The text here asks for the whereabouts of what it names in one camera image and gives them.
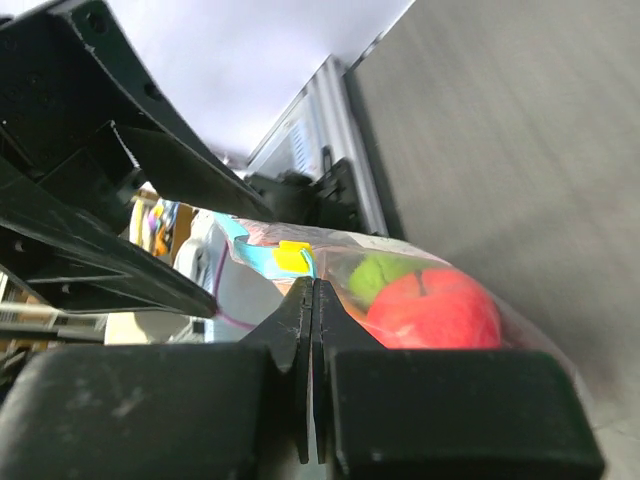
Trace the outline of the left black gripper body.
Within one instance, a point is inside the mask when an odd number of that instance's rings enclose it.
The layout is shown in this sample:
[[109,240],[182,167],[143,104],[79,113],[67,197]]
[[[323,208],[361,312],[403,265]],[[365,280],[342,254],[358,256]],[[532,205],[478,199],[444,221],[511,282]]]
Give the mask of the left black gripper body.
[[128,224],[129,202],[140,187],[119,184],[129,168],[112,123],[137,119],[184,120],[107,3],[50,1],[3,23],[3,156],[54,198],[114,232]]

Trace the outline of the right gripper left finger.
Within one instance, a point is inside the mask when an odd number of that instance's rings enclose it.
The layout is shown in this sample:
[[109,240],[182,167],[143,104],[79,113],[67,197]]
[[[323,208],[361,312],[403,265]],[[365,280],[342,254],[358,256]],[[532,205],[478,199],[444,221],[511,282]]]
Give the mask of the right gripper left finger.
[[309,460],[313,283],[231,343],[36,355],[1,408],[5,479],[292,479]]

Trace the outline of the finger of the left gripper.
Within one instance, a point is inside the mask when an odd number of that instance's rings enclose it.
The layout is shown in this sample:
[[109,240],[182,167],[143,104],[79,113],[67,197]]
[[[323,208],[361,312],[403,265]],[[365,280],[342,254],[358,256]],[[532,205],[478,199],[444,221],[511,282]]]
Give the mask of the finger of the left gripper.
[[70,313],[157,310],[211,317],[216,299],[88,213],[1,163],[1,269]]
[[112,128],[129,168],[121,186],[135,191],[150,182],[169,200],[242,218],[275,218],[263,197],[225,166],[184,120],[115,121]]

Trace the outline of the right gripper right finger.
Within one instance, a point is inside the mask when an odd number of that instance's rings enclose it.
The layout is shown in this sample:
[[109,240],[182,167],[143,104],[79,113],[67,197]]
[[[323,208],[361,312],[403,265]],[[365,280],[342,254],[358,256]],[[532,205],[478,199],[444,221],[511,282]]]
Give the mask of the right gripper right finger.
[[534,350],[392,350],[313,286],[316,451],[333,479],[599,479],[572,378]]

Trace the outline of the red toy apple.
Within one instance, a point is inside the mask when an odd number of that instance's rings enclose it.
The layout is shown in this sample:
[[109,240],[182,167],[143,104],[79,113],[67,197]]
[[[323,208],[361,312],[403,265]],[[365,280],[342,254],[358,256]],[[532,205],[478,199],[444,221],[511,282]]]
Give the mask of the red toy apple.
[[451,267],[415,270],[387,285],[364,327],[395,349],[493,349],[502,343],[491,295]]

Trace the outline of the clear zip top bag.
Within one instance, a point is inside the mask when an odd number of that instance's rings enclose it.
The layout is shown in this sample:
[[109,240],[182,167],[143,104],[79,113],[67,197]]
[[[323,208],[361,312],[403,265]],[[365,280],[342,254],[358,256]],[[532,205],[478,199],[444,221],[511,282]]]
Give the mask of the clear zip top bag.
[[215,288],[254,306],[259,290],[284,297],[303,276],[328,281],[347,313],[392,349],[526,349],[554,357],[580,396],[575,364],[533,323],[479,281],[406,242],[264,223],[216,213],[225,237]]

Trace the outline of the green toy fruit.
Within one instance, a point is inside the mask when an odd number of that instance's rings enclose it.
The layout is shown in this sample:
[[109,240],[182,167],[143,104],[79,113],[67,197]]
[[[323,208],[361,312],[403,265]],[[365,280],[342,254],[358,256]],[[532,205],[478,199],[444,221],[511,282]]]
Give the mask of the green toy fruit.
[[387,285],[426,266],[422,259],[387,253],[368,254],[349,276],[347,288],[362,306],[369,308]]

